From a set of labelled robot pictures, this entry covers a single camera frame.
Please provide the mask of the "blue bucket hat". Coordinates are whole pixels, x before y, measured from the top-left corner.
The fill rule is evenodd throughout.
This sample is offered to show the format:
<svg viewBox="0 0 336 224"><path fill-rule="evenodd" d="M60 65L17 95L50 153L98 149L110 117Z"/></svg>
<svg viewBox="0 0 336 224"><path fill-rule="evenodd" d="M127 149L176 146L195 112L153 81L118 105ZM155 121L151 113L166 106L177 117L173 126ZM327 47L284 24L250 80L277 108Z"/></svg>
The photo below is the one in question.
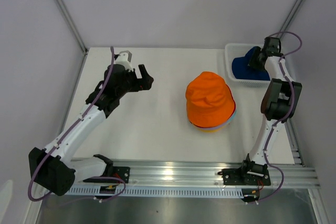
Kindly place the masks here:
<svg viewBox="0 0 336 224"><path fill-rule="evenodd" d="M236 79L270 81L270 77L267 72L259 71L249 66L249 61L252 58L253 53L260 51L260 47L254 46L249 49L243 57L238 57L233 60L232 72Z"/></svg>

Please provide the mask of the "orange bucket hat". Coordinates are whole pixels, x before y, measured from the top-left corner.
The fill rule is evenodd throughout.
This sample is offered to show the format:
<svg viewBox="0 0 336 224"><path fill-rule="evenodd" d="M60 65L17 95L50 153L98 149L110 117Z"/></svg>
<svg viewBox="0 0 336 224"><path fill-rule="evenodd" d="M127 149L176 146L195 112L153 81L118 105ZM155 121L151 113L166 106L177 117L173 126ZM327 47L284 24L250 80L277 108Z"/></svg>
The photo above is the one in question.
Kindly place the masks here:
<svg viewBox="0 0 336 224"><path fill-rule="evenodd" d="M225 80L204 71L191 81L185 91L188 120L200 128L218 128L236 111L236 103Z"/></svg>

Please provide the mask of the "red bucket hat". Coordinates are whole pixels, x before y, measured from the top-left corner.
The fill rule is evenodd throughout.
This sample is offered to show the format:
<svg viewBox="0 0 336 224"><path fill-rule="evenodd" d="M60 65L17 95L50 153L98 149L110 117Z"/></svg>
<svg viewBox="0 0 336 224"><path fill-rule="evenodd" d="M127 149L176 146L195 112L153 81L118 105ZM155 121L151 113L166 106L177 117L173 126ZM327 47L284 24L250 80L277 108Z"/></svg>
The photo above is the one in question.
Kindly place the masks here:
<svg viewBox="0 0 336 224"><path fill-rule="evenodd" d="M202 128L217 127L234 114L236 103L228 87L193 89L186 93L189 121Z"/></svg>

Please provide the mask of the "yellow bucket hat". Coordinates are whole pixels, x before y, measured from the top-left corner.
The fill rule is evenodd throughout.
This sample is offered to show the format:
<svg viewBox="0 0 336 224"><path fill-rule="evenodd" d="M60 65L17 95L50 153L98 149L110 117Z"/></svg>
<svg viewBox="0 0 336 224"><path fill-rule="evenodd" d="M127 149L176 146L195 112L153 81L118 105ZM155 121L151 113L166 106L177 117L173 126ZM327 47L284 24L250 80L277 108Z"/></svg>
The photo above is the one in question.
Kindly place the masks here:
<svg viewBox="0 0 336 224"><path fill-rule="evenodd" d="M198 129L199 129L200 131L202 131L202 132L205 132L205 133L214 133L214 132L218 132L218 131L220 131L222 128L223 128L223 126L222 126L222 127L219 127L219 128L215 128L215 129L201 128L201 127L199 127Z"/></svg>

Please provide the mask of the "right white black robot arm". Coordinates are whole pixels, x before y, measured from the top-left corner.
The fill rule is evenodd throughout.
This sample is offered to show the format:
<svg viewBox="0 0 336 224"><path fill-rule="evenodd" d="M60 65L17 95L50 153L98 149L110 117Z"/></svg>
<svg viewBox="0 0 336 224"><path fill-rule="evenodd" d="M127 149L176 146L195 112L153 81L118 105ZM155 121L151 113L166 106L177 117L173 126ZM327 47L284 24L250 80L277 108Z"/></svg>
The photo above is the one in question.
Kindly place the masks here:
<svg viewBox="0 0 336 224"><path fill-rule="evenodd" d="M269 162L269 154L279 131L293 117L298 104L302 84L294 81L285 63L281 41L274 36L266 37L260 53L253 54L250 59L251 67L268 73L270 83L260 106L263 117L256 143L239 171L244 185L257 185L259 182L270 185L268 167L274 168L274 165Z"/></svg>

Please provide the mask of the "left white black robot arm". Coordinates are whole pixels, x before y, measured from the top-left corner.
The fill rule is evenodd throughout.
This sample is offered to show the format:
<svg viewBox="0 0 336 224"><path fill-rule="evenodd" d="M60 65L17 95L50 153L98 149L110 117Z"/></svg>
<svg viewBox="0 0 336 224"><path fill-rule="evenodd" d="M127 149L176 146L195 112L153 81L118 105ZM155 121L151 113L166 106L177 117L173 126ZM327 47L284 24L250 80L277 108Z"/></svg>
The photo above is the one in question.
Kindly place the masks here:
<svg viewBox="0 0 336 224"><path fill-rule="evenodd" d="M119 106L121 98L130 92L150 90L153 77L145 65L139 65L141 77L122 64L109 65L85 106L70 127L42 149L28 154L31 180L51 193L62 196L76 182L108 182L113 180L113 161L96 154L92 158L72 162L77 149L90 133Z"/></svg>

